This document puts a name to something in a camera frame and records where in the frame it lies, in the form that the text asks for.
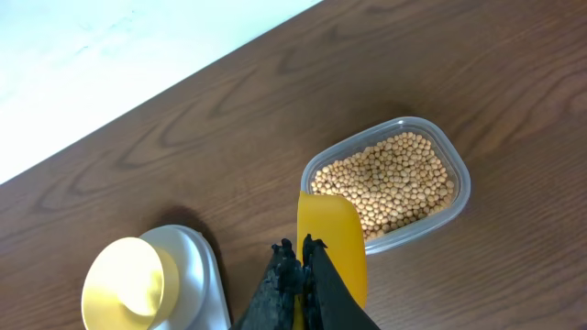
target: wooden table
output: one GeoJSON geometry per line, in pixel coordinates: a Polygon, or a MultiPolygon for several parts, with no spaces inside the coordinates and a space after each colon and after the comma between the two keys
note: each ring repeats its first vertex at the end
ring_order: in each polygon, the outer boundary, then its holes
{"type": "Polygon", "coordinates": [[[465,160],[472,196],[368,257],[369,315],[383,329],[585,329],[586,110],[585,1],[326,1],[0,187],[0,328],[83,328],[94,257],[166,223],[205,231],[239,317],[270,244],[294,238],[305,164],[422,116],[465,160]]]}

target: clear plastic container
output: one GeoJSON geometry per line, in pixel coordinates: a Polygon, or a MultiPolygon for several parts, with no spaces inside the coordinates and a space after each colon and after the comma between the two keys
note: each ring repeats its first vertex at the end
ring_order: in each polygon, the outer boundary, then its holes
{"type": "Polygon", "coordinates": [[[459,153],[450,143],[447,136],[431,122],[418,117],[400,117],[366,129],[359,134],[338,142],[336,145],[322,151],[315,156],[305,167],[302,175],[302,191],[313,193],[311,182],[316,172],[335,160],[343,160],[363,151],[367,147],[375,146],[377,142],[403,132],[414,132],[432,142],[432,149],[447,169],[449,178],[455,182],[455,193],[451,205],[445,210],[427,216],[410,225],[369,240],[365,244],[366,253],[373,254],[395,248],[405,242],[420,237],[443,226],[454,219],[465,207],[471,195],[471,177],[459,153]]]}

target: yellow plastic scoop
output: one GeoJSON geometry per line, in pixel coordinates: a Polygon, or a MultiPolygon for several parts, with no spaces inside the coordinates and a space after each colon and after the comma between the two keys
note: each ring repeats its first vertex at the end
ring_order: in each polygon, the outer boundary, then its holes
{"type": "MultiPolygon", "coordinates": [[[[360,219],[353,204],[340,196],[300,192],[297,206],[297,253],[302,260],[304,238],[311,234],[327,245],[327,254],[357,304],[367,302],[367,260],[360,219]]],[[[301,305],[296,301],[293,329],[304,329],[301,305]]]]}

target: white wall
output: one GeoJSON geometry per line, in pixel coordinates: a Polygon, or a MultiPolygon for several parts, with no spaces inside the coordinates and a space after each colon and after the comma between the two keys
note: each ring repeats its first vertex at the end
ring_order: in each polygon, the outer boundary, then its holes
{"type": "Polygon", "coordinates": [[[0,1],[0,184],[318,1],[0,1]]]}

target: yellow cap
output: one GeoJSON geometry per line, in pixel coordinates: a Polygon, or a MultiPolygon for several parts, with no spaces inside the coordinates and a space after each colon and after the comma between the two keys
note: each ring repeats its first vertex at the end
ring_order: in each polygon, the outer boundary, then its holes
{"type": "Polygon", "coordinates": [[[179,275],[167,252],[126,237],[96,258],[83,285],[88,330],[147,330],[163,322],[177,301],[179,275]]]}

